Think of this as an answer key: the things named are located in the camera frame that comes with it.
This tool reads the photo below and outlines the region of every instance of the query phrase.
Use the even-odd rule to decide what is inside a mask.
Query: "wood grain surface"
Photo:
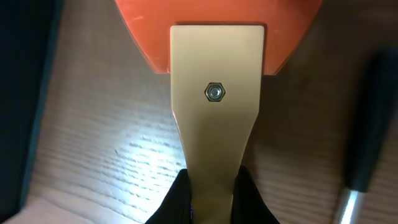
[[[325,1],[262,79],[243,163],[281,223],[331,222],[358,80],[369,54],[397,44],[397,1]],[[28,202],[9,223],[144,223],[184,167],[170,77],[152,72],[112,0],[66,0]],[[398,223],[398,116],[359,223]]]

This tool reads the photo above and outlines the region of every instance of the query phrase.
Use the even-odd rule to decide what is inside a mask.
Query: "black cloth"
[[[191,184],[186,169],[182,169],[159,209],[146,224],[189,224],[191,222]],[[250,175],[243,166],[235,179],[231,223],[279,224],[263,202]]]

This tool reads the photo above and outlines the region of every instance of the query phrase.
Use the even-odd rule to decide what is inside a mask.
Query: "hex nut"
[[[210,102],[220,102],[225,95],[225,89],[221,83],[209,83],[205,95]]]

